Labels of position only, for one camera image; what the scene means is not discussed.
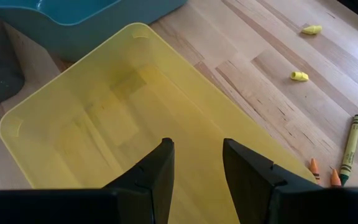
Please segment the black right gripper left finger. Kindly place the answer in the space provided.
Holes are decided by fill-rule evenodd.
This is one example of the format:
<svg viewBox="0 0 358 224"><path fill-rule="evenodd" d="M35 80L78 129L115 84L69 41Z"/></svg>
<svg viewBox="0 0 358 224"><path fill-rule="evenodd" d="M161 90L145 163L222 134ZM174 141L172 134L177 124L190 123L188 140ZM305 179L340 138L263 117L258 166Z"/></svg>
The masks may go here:
<svg viewBox="0 0 358 224"><path fill-rule="evenodd" d="M167 224L174 142L161 143L99 189L0 190L0 224Z"/></svg>

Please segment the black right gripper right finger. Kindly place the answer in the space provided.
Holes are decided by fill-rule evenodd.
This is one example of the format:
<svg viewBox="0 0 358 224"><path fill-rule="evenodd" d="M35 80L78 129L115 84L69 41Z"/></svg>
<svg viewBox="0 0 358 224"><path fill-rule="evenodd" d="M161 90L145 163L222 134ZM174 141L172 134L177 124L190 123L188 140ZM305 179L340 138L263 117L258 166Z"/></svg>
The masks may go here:
<svg viewBox="0 0 358 224"><path fill-rule="evenodd" d="M241 224L358 224L358 187L323 188L229 138L223 163Z"/></svg>

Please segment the orange crayon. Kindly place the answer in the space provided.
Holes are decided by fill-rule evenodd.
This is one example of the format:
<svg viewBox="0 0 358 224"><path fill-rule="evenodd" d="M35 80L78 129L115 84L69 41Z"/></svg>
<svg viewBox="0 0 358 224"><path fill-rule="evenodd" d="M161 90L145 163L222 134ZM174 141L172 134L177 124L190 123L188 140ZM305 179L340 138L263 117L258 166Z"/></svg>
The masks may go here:
<svg viewBox="0 0 358 224"><path fill-rule="evenodd" d="M332 170L331 187L342 187L342 183L341 183L341 180L339 178L339 174L338 174L336 169Z"/></svg>
<svg viewBox="0 0 358 224"><path fill-rule="evenodd" d="M316 163L316 160L314 158L311 158L311 160L310 160L309 170L313 174L313 176L314 176L314 178L316 180L316 183L320 184L319 169L318 169L318 165Z"/></svg>

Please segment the yellow translucent plastic bin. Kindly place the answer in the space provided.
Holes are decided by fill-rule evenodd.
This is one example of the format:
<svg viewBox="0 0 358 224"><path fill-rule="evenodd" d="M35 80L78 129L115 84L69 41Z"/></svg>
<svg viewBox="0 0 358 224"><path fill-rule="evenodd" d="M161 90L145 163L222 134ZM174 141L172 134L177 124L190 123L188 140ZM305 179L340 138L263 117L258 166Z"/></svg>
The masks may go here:
<svg viewBox="0 0 358 224"><path fill-rule="evenodd" d="M36 189L100 187L175 144L169 224L239 224L226 183L231 138L313 180L149 26L133 23L8 111L0 137Z"/></svg>

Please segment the yellow-green crayon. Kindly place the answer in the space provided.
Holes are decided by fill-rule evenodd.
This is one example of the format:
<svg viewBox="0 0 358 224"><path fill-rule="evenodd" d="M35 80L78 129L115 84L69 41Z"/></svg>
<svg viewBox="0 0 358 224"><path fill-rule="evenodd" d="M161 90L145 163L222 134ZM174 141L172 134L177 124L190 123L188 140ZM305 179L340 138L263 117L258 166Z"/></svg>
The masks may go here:
<svg viewBox="0 0 358 224"><path fill-rule="evenodd" d="M342 186L349 180L352 172L354 156L356 154L358 144L358 114L353 117L351 128L349 131L345 153L340 167L339 178Z"/></svg>

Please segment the teal plastic bin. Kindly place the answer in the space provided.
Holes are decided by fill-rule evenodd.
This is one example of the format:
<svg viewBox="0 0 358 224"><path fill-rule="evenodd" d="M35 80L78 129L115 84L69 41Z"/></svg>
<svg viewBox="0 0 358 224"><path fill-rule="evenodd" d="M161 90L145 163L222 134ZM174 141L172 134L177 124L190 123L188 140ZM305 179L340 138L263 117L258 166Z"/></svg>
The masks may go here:
<svg viewBox="0 0 358 224"><path fill-rule="evenodd" d="M187 0L0 0L0 19L67 61L128 24L150 24Z"/></svg>

